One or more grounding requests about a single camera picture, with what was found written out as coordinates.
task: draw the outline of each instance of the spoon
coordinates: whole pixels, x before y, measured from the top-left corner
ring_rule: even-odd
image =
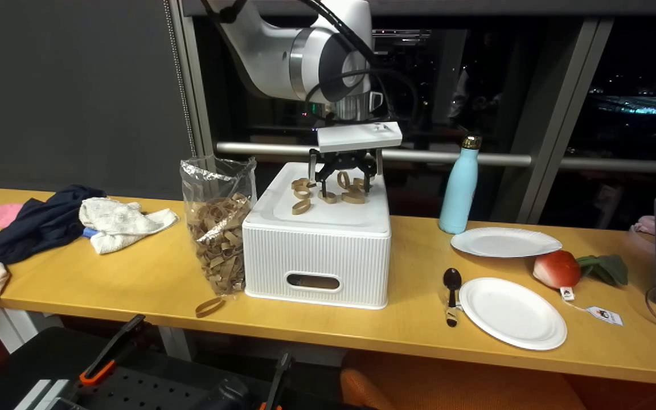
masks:
[[[447,325],[456,329],[458,325],[458,290],[463,288],[463,275],[458,268],[447,268],[442,281],[444,281],[444,288],[448,290]]]

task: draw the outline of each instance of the water bottle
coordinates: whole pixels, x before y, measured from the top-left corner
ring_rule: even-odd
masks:
[[[475,186],[478,186],[478,139],[466,137],[463,141],[460,158],[454,164],[444,189],[444,202],[439,215],[439,229],[444,232],[454,234],[465,232]]]

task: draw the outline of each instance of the wooden countertop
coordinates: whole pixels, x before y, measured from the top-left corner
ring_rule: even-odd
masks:
[[[0,189],[0,205],[48,195],[46,192]],[[145,211],[171,208],[182,217],[179,200],[121,200],[137,200]],[[656,382],[656,320],[644,306],[644,290],[652,288],[656,275],[654,258],[626,232],[550,225],[514,229],[547,232],[560,240],[577,258],[621,255],[632,284],[614,290],[583,277],[573,291],[579,306],[614,309],[621,314],[625,325],[609,325],[565,306],[555,291],[531,277],[534,259],[460,255],[448,247],[450,236],[437,229],[436,218],[412,217],[392,218],[392,277],[386,309],[261,301],[239,293],[212,317],[195,320],[193,307],[209,298],[212,290],[198,268],[182,218],[173,229],[121,254],[95,255],[87,240],[76,240],[56,250],[12,264],[12,281],[3,291],[0,306],[117,322],[145,314],[155,325],[186,330]],[[460,268],[465,283],[495,275],[538,291],[565,320],[568,341],[555,352],[522,352],[493,340],[465,314],[458,329],[448,329],[439,301],[447,267]]]

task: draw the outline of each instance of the dark blue cloth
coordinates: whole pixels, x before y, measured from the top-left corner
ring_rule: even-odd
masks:
[[[46,202],[29,198],[17,222],[0,230],[0,262],[14,264],[34,254],[71,243],[83,234],[78,218],[83,200],[104,195],[101,189],[71,184]]]

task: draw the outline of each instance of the white paper plate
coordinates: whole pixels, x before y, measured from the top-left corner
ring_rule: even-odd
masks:
[[[513,229],[465,230],[450,240],[450,247],[481,258],[534,258],[563,248],[550,234]]]
[[[557,309],[518,283],[499,277],[469,281],[460,290],[460,306],[481,330],[520,348],[552,352],[568,338]]]

